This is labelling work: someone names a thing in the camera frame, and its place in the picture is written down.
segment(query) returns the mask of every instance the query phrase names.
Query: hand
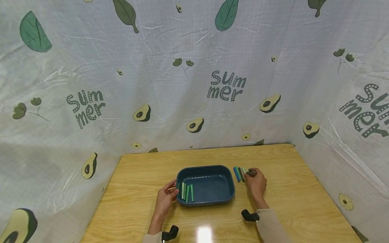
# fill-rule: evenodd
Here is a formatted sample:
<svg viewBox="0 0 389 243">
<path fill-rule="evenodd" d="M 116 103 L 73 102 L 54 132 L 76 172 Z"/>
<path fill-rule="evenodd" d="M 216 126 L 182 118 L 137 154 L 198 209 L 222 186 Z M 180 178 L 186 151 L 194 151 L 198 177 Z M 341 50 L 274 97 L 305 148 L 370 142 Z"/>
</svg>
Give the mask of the hand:
<svg viewBox="0 0 389 243">
<path fill-rule="evenodd" d="M 249 171 L 255 171 L 255 176 L 244 174 L 246 185 L 249 187 L 251 195 L 254 199 L 257 208 L 269 208 L 266 204 L 263 195 L 267 186 L 267 179 L 258 168 L 250 168 Z"/>
<path fill-rule="evenodd" d="M 147 232 L 148 234 L 154 235 L 162 231 L 163 222 L 168 215 L 172 202 L 179 192 L 175 186 L 176 180 L 174 179 L 158 191 L 154 214 L 151 218 L 149 231 Z"/>
</svg>

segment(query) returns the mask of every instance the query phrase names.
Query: wooden table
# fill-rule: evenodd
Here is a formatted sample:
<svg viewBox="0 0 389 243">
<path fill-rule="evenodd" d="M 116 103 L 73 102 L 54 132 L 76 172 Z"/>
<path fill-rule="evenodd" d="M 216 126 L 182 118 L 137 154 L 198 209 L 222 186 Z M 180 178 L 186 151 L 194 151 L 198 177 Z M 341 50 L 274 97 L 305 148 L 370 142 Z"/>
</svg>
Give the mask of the wooden table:
<svg viewBox="0 0 389 243">
<path fill-rule="evenodd" d="M 124 155 L 100 201 L 82 243 L 142 242 L 154 211 L 157 191 L 192 166 L 222 164 L 234 177 L 235 198 L 227 205 L 170 209 L 164 231 L 179 227 L 170 242 L 259 242 L 255 223 L 243 209 L 255 211 L 245 183 L 233 166 L 259 167 L 268 179 L 265 199 L 297 243 L 360 243 L 351 226 L 290 144 Z"/>
</svg>

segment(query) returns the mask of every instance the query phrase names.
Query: white curtain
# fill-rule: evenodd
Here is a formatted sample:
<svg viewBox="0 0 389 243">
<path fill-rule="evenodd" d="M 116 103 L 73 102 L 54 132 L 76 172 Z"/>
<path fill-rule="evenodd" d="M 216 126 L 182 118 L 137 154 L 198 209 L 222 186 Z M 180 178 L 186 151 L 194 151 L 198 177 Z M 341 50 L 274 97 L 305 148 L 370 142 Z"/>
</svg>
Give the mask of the white curtain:
<svg viewBox="0 0 389 243">
<path fill-rule="evenodd" d="M 389 238 L 388 1 L 0 6 L 0 242 L 79 242 L 125 153 L 262 143 Z"/>
</svg>

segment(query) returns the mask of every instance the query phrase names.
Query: avocado print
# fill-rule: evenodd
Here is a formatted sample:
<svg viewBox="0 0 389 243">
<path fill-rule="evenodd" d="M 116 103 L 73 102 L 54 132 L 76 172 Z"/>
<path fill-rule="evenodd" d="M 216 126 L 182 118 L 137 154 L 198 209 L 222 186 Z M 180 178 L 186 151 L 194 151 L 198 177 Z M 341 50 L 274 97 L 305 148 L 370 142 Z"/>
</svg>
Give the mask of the avocado print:
<svg viewBox="0 0 389 243">
<path fill-rule="evenodd" d="M 307 138 L 313 138 L 319 132 L 319 125 L 313 122 L 304 123 L 303 132 Z"/>
<path fill-rule="evenodd" d="M 151 108 L 148 104 L 144 104 L 132 115 L 135 121 L 147 122 L 150 120 Z"/>
<path fill-rule="evenodd" d="M 182 8 L 181 8 L 181 6 L 179 4 L 177 4 L 175 7 L 177 8 L 177 11 L 179 13 L 182 13 Z"/>
<path fill-rule="evenodd" d="M 2 243 L 27 243 L 38 227 L 34 213 L 25 208 L 13 211 L 11 218 L 0 236 Z"/>
<path fill-rule="evenodd" d="M 204 124 L 204 118 L 198 117 L 186 125 L 186 129 L 191 133 L 198 133 Z"/>
<path fill-rule="evenodd" d="M 278 102 L 280 102 L 280 99 L 280 94 L 275 94 L 272 97 L 266 98 L 259 105 L 259 109 L 264 113 L 272 112 Z"/>
<path fill-rule="evenodd" d="M 87 159 L 84 165 L 82 166 L 82 170 L 81 170 L 82 176 L 87 180 L 92 178 L 92 176 L 96 172 L 96 165 L 97 165 L 97 154 L 93 153 L 92 156 L 89 157 L 89 159 Z"/>
</svg>

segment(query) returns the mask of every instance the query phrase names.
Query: dark blue bin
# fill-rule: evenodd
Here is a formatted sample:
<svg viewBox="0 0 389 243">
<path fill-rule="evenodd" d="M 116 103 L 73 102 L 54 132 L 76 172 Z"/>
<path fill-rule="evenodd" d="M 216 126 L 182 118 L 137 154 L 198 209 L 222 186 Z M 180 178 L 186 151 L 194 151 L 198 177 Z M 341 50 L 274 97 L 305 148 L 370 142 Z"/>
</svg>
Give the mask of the dark blue bin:
<svg viewBox="0 0 389 243">
<path fill-rule="evenodd" d="M 192 202 L 189 193 L 188 202 L 181 199 L 182 182 L 193 185 Z M 230 170 L 223 165 L 189 167 L 177 174 L 177 187 L 180 193 L 177 201 L 185 206 L 205 206 L 228 203 L 235 195 L 235 186 Z"/>
</svg>

